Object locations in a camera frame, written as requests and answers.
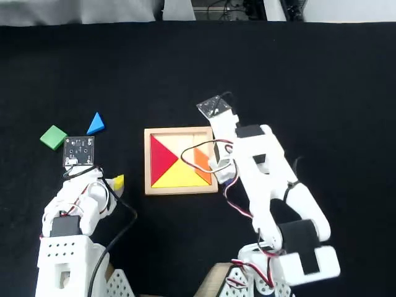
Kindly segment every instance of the green cube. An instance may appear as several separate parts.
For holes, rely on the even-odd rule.
[[[51,149],[56,150],[66,137],[67,134],[65,132],[55,125],[52,125],[43,136],[40,137],[40,140]]]

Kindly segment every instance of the black table surface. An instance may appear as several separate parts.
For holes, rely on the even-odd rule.
[[[139,220],[110,254],[137,293],[192,296],[210,268],[254,243],[218,194],[144,196],[146,127],[206,126],[195,104],[226,90],[242,125],[268,124],[332,227],[341,275],[297,296],[390,296],[394,235],[396,24],[162,22],[0,28],[2,296],[33,296],[41,216],[60,189],[55,124],[106,130],[95,160],[124,173]],[[230,192],[246,205],[242,185]],[[272,203],[278,222],[294,219]],[[119,206],[92,236],[128,222]]]

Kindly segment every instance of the gray cloth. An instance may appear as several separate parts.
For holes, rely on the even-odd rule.
[[[0,25],[150,22],[164,0],[0,0]],[[165,0],[164,20],[195,20],[190,0]]]

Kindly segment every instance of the tangram puzzle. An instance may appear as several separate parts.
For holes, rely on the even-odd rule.
[[[213,139],[210,127],[145,129],[145,193],[148,195],[217,192],[213,174],[195,169],[180,159],[189,147]],[[210,170],[213,144],[192,148],[183,154],[189,163]]]

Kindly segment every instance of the red triangle piece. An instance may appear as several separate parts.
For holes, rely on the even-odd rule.
[[[168,150],[161,142],[150,135],[150,158],[151,158],[151,185],[178,160],[178,157]]]

